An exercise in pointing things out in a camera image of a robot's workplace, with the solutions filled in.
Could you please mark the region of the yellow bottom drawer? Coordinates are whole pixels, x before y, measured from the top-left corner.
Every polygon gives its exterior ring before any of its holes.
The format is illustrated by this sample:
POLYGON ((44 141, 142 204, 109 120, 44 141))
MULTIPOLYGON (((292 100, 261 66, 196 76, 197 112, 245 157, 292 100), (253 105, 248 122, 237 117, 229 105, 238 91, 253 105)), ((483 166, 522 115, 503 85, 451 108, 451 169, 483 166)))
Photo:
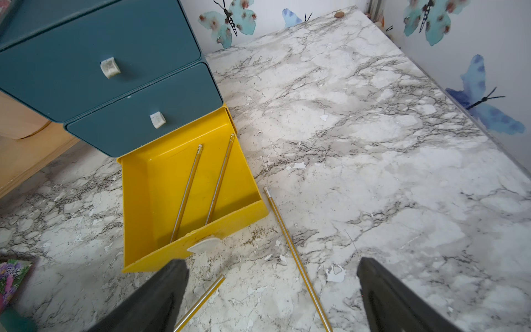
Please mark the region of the yellow bottom drawer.
POLYGON ((118 161, 125 273, 158 271, 268 214, 226 107, 118 161))

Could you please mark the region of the teal drawer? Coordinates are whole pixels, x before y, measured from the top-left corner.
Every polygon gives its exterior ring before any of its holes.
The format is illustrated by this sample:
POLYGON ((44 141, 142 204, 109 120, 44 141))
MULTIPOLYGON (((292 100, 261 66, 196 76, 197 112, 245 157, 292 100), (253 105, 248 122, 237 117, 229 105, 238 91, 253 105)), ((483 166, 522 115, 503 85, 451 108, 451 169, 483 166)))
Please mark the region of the teal drawer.
POLYGON ((1 34, 1 90, 64 123, 200 58, 178 1, 23 1, 1 34))
POLYGON ((66 125, 108 156, 124 156, 223 105, 208 65, 199 62, 66 125))

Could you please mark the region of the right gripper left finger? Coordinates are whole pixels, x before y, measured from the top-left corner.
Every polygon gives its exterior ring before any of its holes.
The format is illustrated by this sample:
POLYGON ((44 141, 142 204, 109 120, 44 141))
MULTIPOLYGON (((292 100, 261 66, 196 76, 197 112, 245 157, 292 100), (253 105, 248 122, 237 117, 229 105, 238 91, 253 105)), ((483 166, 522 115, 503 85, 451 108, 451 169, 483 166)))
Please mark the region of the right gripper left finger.
POLYGON ((171 260, 90 331, 173 331, 189 280, 185 260, 171 260))

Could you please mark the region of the teal top drawer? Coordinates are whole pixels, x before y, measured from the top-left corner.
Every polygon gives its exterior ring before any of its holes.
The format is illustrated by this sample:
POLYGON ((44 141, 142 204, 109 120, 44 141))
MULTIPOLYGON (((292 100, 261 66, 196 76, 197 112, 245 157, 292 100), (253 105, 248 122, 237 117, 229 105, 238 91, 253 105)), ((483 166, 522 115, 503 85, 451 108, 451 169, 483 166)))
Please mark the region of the teal top drawer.
POLYGON ((64 123, 200 58, 178 1, 23 1, 1 34, 1 90, 64 123))

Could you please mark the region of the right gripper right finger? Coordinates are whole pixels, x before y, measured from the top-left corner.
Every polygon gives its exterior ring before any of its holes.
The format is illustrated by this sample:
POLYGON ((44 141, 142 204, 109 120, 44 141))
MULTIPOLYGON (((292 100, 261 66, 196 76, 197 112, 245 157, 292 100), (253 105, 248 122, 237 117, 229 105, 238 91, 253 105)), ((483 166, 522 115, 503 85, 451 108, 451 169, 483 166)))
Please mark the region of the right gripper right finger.
POLYGON ((459 331, 377 260, 358 264, 361 296, 371 331, 459 331))

